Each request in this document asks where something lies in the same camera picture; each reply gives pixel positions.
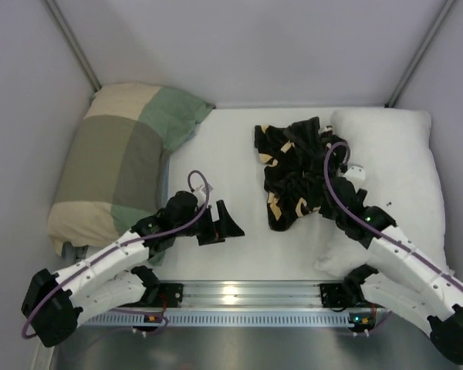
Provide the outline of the black floral plush pillowcase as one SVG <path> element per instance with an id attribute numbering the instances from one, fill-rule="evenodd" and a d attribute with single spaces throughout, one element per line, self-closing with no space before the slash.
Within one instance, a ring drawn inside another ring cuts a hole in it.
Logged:
<path id="1" fill-rule="evenodd" d="M 333 144 L 345 142 L 331 126 L 322 127 L 317 116 L 287 127 L 254 127 L 254 147 L 265 165 L 266 209 L 273 231 L 288 230 L 300 217 L 326 205 L 325 156 Z"/>

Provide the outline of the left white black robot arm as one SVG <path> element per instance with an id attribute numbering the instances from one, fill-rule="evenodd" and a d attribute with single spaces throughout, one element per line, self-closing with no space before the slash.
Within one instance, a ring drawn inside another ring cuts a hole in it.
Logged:
<path id="1" fill-rule="evenodd" d="M 152 301 L 161 283 L 145 262 L 172 247 L 176 238 L 196 237 L 203 246 L 245 236 L 225 202 L 216 206 L 214 220 L 206 199 L 179 191 L 101 251 L 61 270 L 35 273 L 22 302 L 22 337 L 37 337 L 45 347 L 55 347 L 97 315 Z"/>

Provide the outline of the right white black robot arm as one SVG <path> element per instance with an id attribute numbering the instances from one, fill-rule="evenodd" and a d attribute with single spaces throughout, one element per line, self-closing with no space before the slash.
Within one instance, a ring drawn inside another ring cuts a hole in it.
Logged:
<path id="1" fill-rule="evenodd" d="M 463 365 L 463 283 L 444 272 L 367 192 L 345 176 L 326 178 L 321 214 L 368 254 L 344 279 L 361 301 L 391 310 L 420 329 L 450 362 Z"/>

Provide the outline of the white pillow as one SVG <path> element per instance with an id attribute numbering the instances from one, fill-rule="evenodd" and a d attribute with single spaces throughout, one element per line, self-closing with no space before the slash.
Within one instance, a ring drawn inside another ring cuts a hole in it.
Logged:
<path id="1" fill-rule="evenodd" d="M 431 115 L 385 108 L 338 109 L 334 132 L 350 147 L 350 161 L 365 169 L 367 206 L 384 209 L 410 241 L 448 273 L 445 211 L 430 150 Z"/>

